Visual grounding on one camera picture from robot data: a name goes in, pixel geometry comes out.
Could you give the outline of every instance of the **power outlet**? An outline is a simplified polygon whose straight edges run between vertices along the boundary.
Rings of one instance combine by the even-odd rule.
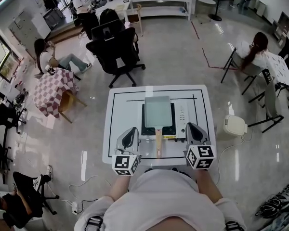
[[[74,215],[77,215],[77,212],[78,212],[78,203],[77,202],[73,202],[72,203],[72,213]]]

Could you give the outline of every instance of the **stand base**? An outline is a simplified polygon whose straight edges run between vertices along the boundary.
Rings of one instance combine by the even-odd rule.
[[[219,17],[218,15],[215,14],[209,14],[209,17],[214,20],[214,21],[222,21],[221,17]]]

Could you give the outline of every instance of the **blue jeans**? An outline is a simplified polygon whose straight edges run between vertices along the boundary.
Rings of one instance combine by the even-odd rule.
[[[70,62],[75,64],[79,68],[79,70],[81,72],[83,72],[86,69],[86,67],[87,67],[87,64],[84,63],[81,59],[79,59],[74,54],[69,54],[68,56],[65,56],[65,57],[59,59],[58,62],[63,68],[65,68],[65,69],[67,69],[69,71],[72,70],[72,68],[71,68],[71,66],[69,64]]]
[[[245,8],[248,8],[249,7],[249,4],[250,4],[250,0],[247,1],[247,0],[241,0],[239,6],[244,6]]]

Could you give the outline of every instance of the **patterned tablecloth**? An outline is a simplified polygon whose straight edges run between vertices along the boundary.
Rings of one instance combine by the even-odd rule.
[[[59,69],[54,75],[44,74],[39,79],[33,94],[35,106],[45,115],[53,115],[59,118],[58,107],[62,94],[66,90],[76,92],[79,90],[75,84],[74,73],[65,69]]]
[[[267,57],[267,66],[274,79],[274,83],[282,83],[289,86],[289,70],[284,59],[268,51],[266,51],[265,54]]]

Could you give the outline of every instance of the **white table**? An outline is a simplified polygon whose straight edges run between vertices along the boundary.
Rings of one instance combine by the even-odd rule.
[[[170,96],[171,102],[184,100],[189,122],[204,129],[212,145],[216,146],[213,118],[208,91],[205,85],[147,86],[111,89],[108,96],[104,129],[103,162],[112,163],[118,137],[127,129],[137,127],[141,135],[141,107],[145,97]],[[156,158],[155,139],[140,138],[141,165],[169,166],[186,165],[183,151],[186,142],[163,139],[162,158]]]
[[[111,2],[106,3],[103,7],[97,8],[95,10],[96,16],[99,18],[101,13],[105,9],[112,9],[115,10],[118,14],[121,13],[124,15],[125,21],[129,21],[127,17],[127,9],[129,8],[129,5],[132,6],[131,0],[128,0],[128,2],[123,2],[125,0],[113,0]]]
[[[267,67],[275,84],[281,83],[289,86],[289,70],[284,59],[268,51],[265,52]]]

